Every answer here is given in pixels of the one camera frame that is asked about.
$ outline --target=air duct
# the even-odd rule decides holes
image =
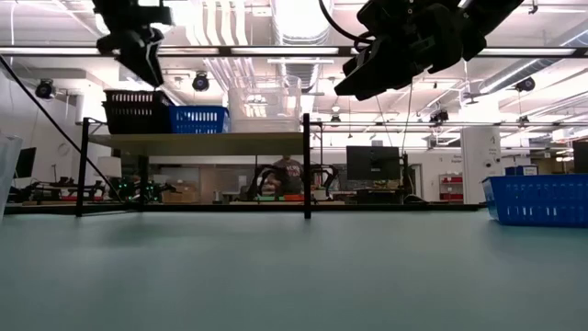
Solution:
[[[588,20],[564,33],[551,42],[551,46],[586,47],[588,45]],[[479,85],[481,93],[490,94],[522,81],[532,74],[561,61],[561,59],[521,60],[510,65],[500,73],[485,79]]]
[[[329,13],[334,1],[323,0]],[[272,23],[276,45],[321,46],[329,39],[329,23],[316,0],[272,0]],[[281,64],[284,75],[300,78],[302,91],[312,90],[319,77],[319,64]]]

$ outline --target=table surface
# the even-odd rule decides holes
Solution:
[[[488,219],[7,216],[0,329],[588,329],[588,231]]]

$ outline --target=cable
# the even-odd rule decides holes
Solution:
[[[406,142],[406,131],[408,129],[408,120],[411,118],[411,105],[413,104],[413,80],[411,80],[411,90],[408,96],[408,113],[406,114],[406,123],[404,123],[404,136],[402,137],[401,154],[404,154],[404,143]]]
[[[366,32],[359,35],[359,38],[367,38],[367,37],[374,37],[374,34],[369,31],[366,31]],[[371,44],[368,44],[368,46],[366,46],[364,48],[360,48],[359,47],[360,43],[362,43],[362,41],[359,41],[359,40],[353,41],[353,48],[355,48],[356,51],[362,52],[364,49],[368,49],[371,47]]]
[[[333,18],[331,17],[331,15],[329,15],[329,11],[327,11],[327,7],[324,5],[323,0],[319,0],[319,6],[321,7],[322,14],[324,15],[324,18],[327,20],[327,22],[329,22],[329,24],[333,27],[333,29],[335,29],[337,32],[341,33],[343,36],[349,38],[350,40],[356,41],[357,43],[363,42],[363,43],[366,43],[368,45],[371,45],[371,43],[374,41],[374,40],[369,40],[367,38],[362,38],[362,37],[354,36],[351,33],[345,31],[343,28],[341,28],[337,24],[337,22],[335,22],[333,20]],[[366,35],[366,32],[364,32],[364,33],[362,33],[362,36],[365,36],[366,37],[368,35]]]
[[[392,147],[394,145],[392,144],[392,138],[390,137],[390,133],[388,132],[388,125],[386,125],[386,119],[384,119],[384,112],[382,111],[382,106],[379,104],[378,96],[376,96],[376,101],[378,101],[379,115],[382,117],[382,121],[384,122],[384,130],[386,130],[386,135],[388,136],[388,141],[390,142],[390,147]]]
[[[28,98],[30,98],[30,100],[33,101],[35,103],[35,105],[37,105],[37,107],[39,107],[39,110],[43,112],[45,117],[47,117],[47,120],[49,120],[49,122],[55,127],[55,129],[57,129],[57,131],[63,136],[63,138],[65,138],[65,140],[67,140],[67,142],[70,143],[79,154],[82,154],[82,150],[80,149],[80,147],[78,147],[78,145],[74,143],[72,138],[70,138],[70,136],[68,136],[67,133],[65,133],[65,131],[59,126],[59,124],[57,124],[57,122],[53,119],[53,117],[49,114],[49,112],[39,103],[39,101],[35,98],[35,96],[33,96],[32,93],[30,93],[30,91],[27,89],[25,84],[20,80],[20,78],[18,78],[17,74],[14,72],[14,70],[12,70],[12,68],[10,67],[10,65],[8,64],[6,59],[4,58],[4,56],[1,54],[0,54],[0,62],[6,68],[6,70],[10,74],[10,76],[12,76],[12,78],[15,80],[15,82],[17,82],[17,84],[20,86],[20,88],[25,92],[25,94],[27,94]],[[94,162],[92,162],[92,160],[90,160],[88,157],[86,157],[85,159],[88,162],[88,164],[90,166],[92,166],[92,168],[100,175],[100,177],[102,177],[102,179],[104,179],[104,181],[107,183],[108,187],[113,190],[113,192],[114,192],[115,196],[117,197],[117,199],[119,200],[119,202],[122,202],[122,199],[120,198],[118,192],[116,191],[114,186],[110,183],[110,181],[106,178],[106,176],[104,176],[104,174],[102,174],[102,171],[100,171],[100,169],[98,169],[98,167],[94,164]]]

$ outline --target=ceiling light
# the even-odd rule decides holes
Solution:
[[[572,55],[576,50],[573,48],[489,48],[480,52],[480,55],[496,55],[496,56],[565,56]]]
[[[164,46],[159,49],[159,57],[182,57],[183,55],[217,55],[219,49],[216,47],[190,47],[177,48]]]
[[[565,151],[559,151],[556,154],[567,154],[567,153],[573,153],[573,148],[567,149]]]
[[[305,54],[317,54],[317,55],[334,55],[339,52],[336,47],[233,47],[232,53],[235,55],[255,55],[255,54],[272,54],[272,55],[305,55]]]
[[[56,46],[56,47],[29,47],[29,46],[18,46],[18,47],[0,47],[0,53],[4,56],[11,55],[100,55],[96,47],[69,47],[69,46]]]
[[[334,60],[327,59],[267,59],[270,64],[333,64]]]
[[[565,9],[565,8],[553,8],[553,7],[545,7],[539,5],[539,10],[537,11],[538,14],[541,13],[550,13],[550,14],[581,14],[585,13],[586,11],[583,9]],[[514,10],[513,13],[517,14],[528,14],[529,13],[529,6],[520,6]]]

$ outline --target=black plastic basket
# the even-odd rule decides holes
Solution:
[[[162,91],[105,90],[103,103],[110,134],[171,133],[169,107]]]

